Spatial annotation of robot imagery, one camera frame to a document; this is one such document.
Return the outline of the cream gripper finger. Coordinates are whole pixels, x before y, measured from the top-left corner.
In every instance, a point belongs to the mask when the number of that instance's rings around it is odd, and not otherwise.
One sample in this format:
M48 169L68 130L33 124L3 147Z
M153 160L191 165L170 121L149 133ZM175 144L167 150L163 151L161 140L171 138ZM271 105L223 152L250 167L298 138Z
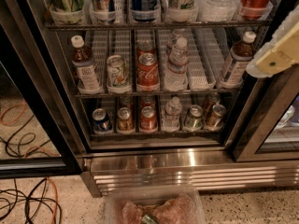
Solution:
M272 34L247 64L252 77L264 78L278 74L299 63L299 5Z

